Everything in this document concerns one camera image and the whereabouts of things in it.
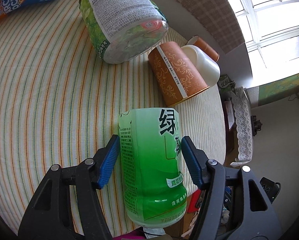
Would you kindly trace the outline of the white window frame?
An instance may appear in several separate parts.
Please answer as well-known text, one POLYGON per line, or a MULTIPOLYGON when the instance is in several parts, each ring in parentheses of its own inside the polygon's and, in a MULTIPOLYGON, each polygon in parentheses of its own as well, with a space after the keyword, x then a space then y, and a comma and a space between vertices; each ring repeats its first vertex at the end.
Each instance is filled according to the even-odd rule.
POLYGON ((299 74, 299 0, 228 0, 245 39, 246 88, 299 74))

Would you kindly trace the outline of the white lace cloth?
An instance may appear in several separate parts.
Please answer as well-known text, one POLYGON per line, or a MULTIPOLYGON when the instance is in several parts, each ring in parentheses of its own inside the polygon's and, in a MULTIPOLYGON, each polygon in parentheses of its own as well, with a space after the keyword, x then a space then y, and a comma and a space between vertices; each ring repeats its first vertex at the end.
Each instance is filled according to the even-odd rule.
POLYGON ((237 131, 238 155, 235 161, 230 163, 230 166, 240 167, 249 163, 253 156, 252 114, 243 87, 237 87, 235 92, 232 92, 232 104, 237 131))

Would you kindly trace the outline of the small orange paper cup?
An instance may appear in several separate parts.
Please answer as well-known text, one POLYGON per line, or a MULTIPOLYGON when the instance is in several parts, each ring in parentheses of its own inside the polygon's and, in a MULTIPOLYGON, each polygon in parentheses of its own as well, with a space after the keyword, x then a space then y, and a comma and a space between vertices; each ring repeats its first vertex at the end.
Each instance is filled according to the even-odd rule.
POLYGON ((205 40, 203 40, 200 36, 195 35, 190 38, 186 45, 194 45, 200 48, 203 52, 205 52, 212 60, 217 62, 220 58, 219 53, 214 50, 205 40))

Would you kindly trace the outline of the clear bottle cup green label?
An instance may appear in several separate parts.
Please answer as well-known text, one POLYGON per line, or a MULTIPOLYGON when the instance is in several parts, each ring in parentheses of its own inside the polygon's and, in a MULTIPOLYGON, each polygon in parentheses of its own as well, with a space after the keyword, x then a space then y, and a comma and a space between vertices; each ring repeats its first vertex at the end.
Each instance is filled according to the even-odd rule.
POLYGON ((79 10, 94 50, 108 64, 145 53, 169 29, 164 14, 151 0, 79 0, 79 10))

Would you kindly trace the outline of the striped table cloth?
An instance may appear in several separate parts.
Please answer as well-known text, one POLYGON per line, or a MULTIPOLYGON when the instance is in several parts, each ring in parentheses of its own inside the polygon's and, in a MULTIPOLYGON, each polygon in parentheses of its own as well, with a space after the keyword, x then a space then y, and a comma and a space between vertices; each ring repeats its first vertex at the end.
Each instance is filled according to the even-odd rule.
POLYGON ((78 0, 19 9, 0 21, 0 217, 17 233, 53 164, 75 166, 118 132, 118 115, 162 107, 148 55, 96 55, 78 0))

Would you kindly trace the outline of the orange patterned paper cup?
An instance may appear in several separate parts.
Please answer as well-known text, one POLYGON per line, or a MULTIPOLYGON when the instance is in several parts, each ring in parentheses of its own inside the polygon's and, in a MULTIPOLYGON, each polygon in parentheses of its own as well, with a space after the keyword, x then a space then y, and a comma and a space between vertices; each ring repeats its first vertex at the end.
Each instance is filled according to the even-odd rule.
POLYGON ((157 45, 148 55, 166 106, 186 101, 209 86, 176 42, 157 45))

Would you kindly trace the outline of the checkered sill cloth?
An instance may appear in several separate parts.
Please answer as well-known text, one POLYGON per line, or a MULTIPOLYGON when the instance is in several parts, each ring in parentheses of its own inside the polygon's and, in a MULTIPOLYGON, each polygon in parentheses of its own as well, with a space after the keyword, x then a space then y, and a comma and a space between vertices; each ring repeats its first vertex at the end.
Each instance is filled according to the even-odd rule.
POLYGON ((242 30, 228 0, 175 0, 194 16, 224 53, 244 44, 242 30))

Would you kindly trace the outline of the white plastic cup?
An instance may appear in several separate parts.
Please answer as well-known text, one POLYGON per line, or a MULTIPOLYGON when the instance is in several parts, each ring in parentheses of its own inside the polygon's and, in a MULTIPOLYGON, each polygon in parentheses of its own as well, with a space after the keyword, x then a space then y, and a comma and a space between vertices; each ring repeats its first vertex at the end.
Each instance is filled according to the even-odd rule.
POLYGON ((218 64, 197 46, 185 45, 182 46, 181 49, 194 64, 205 83, 209 87, 216 85, 220 78, 220 68, 218 64))

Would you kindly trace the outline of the green tea bottle cup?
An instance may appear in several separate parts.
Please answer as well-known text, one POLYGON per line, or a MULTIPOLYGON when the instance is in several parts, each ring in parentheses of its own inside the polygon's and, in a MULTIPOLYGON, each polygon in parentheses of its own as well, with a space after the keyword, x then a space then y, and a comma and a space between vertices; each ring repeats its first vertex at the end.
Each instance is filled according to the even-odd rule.
POLYGON ((132 109, 118 116, 124 205, 145 228, 165 228, 186 211, 179 114, 174 108, 132 109))

